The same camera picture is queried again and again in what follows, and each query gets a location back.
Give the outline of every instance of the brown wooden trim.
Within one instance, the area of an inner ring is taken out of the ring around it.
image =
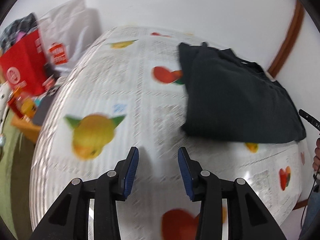
[[[293,210],[305,207],[307,205],[308,205],[308,199],[302,200],[302,201],[296,203],[296,205],[294,206]]]
[[[277,56],[273,60],[273,63],[268,69],[268,72],[273,78],[275,78],[276,75],[279,73],[284,62],[287,60],[288,56],[290,55],[290,52],[299,35],[302,22],[303,22],[303,17],[304,17],[303,5],[299,2],[299,0],[296,0],[296,7],[294,10],[294,15],[293,15],[289,30],[287,32],[287,36],[284,42],[282,43],[282,46],[278,51]]]

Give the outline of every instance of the orange label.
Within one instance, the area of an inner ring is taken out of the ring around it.
[[[48,51],[52,54],[55,65],[68,62],[66,47],[63,45],[63,43],[53,43]]]

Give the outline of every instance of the plaid cloth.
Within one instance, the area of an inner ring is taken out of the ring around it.
[[[0,37],[0,46],[3,50],[3,53],[5,53],[16,43],[17,35],[19,32],[25,32],[26,34],[29,34],[36,30],[36,28],[37,21],[33,13],[30,13],[24,18],[12,22],[4,29],[4,32]]]

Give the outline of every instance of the human hand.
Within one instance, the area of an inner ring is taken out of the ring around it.
[[[320,138],[317,139],[317,148],[315,149],[316,156],[313,158],[312,167],[315,171],[318,171],[320,165]]]

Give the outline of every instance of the silver screw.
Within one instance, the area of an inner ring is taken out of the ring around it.
[[[245,180],[242,178],[237,179],[237,183],[240,185],[244,185],[245,184]]]
[[[80,179],[79,178],[75,178],[71,181],[72,185],[78,185],[80,183]]]
[[[208,177],[210,175],[210,172],[209,171],[206,171],[206,170],[203,170],[200,172],[200,174],[204,177]]]
[[[116,171],[108,171],[107,173],[108,177],[114,177],[117,175]]]

